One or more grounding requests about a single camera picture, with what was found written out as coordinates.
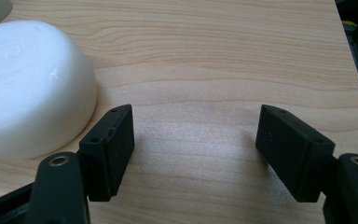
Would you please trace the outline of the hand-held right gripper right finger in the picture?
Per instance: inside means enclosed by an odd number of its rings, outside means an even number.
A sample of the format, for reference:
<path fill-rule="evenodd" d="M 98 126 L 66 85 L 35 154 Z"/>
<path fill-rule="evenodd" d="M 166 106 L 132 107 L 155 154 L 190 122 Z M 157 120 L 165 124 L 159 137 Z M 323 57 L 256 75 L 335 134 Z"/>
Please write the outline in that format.
<path fill-rule="evenodd" d="M 335 158 L 335 143 L 297 118 L 262 105 L 255 147 L 299 203 L 325 195 L 326 224 L 358 224 L 358 154 Z"/>

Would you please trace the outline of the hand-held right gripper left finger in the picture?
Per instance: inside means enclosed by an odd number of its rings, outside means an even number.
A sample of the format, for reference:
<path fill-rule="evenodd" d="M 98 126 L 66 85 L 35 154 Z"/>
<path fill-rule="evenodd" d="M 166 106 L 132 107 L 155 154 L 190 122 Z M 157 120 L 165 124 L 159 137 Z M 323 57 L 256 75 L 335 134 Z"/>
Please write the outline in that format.
<path fill-rule="evenodd" d="M 134 149 L 132 107 L 108 110 L 79 142 L 38 166 L 25 224 L 90 224 L 88 202 L 108 202 Z"/>

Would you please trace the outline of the white upturned bowl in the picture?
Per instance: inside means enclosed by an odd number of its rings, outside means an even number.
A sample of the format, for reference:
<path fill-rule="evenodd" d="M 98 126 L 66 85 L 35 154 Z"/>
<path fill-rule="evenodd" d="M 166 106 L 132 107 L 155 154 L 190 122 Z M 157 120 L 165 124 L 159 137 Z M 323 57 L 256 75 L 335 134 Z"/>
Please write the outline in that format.
<path fill-rule="evenodd" d="M 68 144 L 96 101 L 90 61 L 62 30 L 42 21 L 0 24 L 0 159 L 30 159 Z"/>

